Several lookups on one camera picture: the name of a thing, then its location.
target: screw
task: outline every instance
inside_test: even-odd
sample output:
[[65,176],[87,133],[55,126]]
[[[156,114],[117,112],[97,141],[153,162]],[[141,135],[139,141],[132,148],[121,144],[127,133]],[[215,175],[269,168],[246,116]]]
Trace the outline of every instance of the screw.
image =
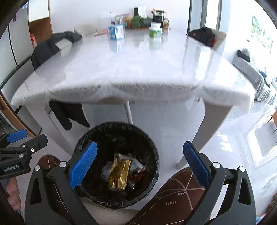
[[241,172],[244,172],[244,171],[245,171],[245,168],[244,168],[244,167],[240,167],[240,171],[241,171]]
[[36,166],[35,171],[39,171],[39,170],[40,170],[40,166]]
[[60,167],[61,167],[61,168],[66,167],[66,162],[61,162],[61,163],[60,163]]
[[212,165],[214,166],[214,168],[219,168],[220,167],[220,164],[218,162],[214,162]]

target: green bag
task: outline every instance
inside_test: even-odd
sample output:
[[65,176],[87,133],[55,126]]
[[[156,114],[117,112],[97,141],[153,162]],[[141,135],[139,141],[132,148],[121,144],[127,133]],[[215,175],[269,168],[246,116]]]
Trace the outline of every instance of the green bag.
[[132,29],[149,28],[153,19],[150,17],[141,18],[141,16],[134,16],[132,19]]

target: black trash bag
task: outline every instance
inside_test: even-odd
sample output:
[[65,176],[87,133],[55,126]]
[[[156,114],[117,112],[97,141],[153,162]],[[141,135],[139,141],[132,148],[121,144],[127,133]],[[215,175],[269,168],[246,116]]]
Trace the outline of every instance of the black trash bag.
[[[79,140],[74,154],[81,152],[90,141],[97,143],[98,153],[80,185],[90,200],[107,208],[120,209],[137,203],[150,193],[159,177],[160,162],[157,148],[147,134],[131,124],[103,123]],[[121,192],[111,191],[108,182],[101,178],[102,168],[108,161],[114,161],[114,153],[131,153],[145,166],[147,173],[136,182],[133,191],[128,186]]]

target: person's hand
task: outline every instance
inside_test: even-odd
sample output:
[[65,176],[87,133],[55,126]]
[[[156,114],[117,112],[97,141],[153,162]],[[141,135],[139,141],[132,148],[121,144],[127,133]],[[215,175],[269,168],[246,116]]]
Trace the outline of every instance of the person's hand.
[[16,177],[10,178],[8,185],[6,187],[8,197],[7,200],[10,203],[11,207],[14,209],[14,211],[21,209],[21,199],[19,197],[19,189],[17,186],[17,180]]

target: white floor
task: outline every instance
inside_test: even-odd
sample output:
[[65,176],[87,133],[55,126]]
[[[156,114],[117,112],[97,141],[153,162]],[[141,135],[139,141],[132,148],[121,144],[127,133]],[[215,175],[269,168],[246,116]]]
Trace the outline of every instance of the white floor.
[[[123,105],[86,105],[83,107],[90,124],[96,126],[107,121],[127,122]],[[177,172],[176,164],[182,158],[182,146],[187,140],[193,140],[204,117],[204,104],[195,99],[185,103],[137,103],[131,104],[134,125],[146,132],[154,141],[160,156],[159,179],[150,195],[130,209],[141,209],[159,190],[159,188]],[[220,162],[226,168],[236,169],[243,165],[249,174],[256,202],[256,213],[261,214],[267,208],[273,194],[277,192],[277,133],[276,126],[267,122],[274,112],[273,106],[255,102],[250,113],[242,115],[234,108],[216,135],[204,146],[202,152],[210,160]],[[69,140],[72,151],[87,128],[73,123],[70,131],[65,131],[58,121],[61,131]],[[51,139],[44,149],[33,155],[31,168],[45,154],[52,154],[60,160],[68,161],[70,156]],[[22,209],[31,173],[18,177]],[[222,195],[212,217],[220,207]]]

